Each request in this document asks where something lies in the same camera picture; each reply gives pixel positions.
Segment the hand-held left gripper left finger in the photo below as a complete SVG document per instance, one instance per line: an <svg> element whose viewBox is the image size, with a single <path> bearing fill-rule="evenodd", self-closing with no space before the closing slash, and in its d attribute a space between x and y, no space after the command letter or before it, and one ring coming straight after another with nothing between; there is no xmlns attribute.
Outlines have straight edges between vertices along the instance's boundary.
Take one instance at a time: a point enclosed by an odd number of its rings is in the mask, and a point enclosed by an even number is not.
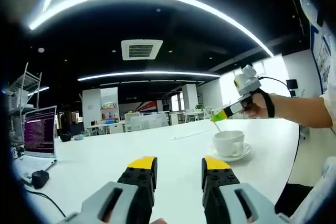
<svg viewBox="0 0 336 224"><path fill-rule="evenodd" d="M158 159L145 156L133 161L117 182L108 182L63 223L150 223L157 184Z"/></svg>

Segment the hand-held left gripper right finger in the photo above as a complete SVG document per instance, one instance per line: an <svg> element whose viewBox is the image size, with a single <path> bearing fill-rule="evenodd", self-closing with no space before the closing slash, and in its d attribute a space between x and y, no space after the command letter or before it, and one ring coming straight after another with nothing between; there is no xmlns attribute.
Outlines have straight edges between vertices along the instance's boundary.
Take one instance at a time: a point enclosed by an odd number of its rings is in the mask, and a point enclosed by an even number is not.
<svg viewBox="0 0 336 224"><path fill-rule="evenodd" d="M291 223L253 186L240 183L229 164L211 156L202 159L202 191L207 223Z"/></svg>

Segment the person's right hand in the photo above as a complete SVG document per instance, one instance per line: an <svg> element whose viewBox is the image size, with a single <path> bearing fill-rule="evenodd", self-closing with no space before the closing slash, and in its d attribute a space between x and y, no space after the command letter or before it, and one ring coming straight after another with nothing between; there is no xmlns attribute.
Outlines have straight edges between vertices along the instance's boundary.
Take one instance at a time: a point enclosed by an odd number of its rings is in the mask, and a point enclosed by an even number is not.
<svg viewBox="0 0 336 224"><path fill-rule="evenodd" d="M247 106L243 113L249 118L268 118L267 106L262 94L253 94L252 101L252 104Z"/></svg>

